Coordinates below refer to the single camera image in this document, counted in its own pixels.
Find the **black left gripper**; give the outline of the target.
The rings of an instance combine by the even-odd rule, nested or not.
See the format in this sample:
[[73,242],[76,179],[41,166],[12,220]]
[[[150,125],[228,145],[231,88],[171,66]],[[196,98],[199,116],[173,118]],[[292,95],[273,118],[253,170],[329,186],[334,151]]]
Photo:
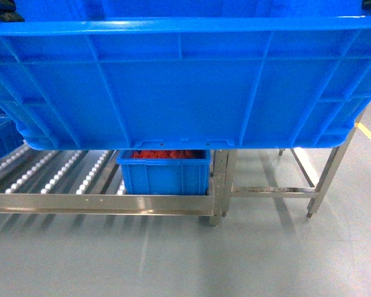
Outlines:
[[25,19],[16,11],[17,6],[13,0],[0,0],[1,22],[25,22]]

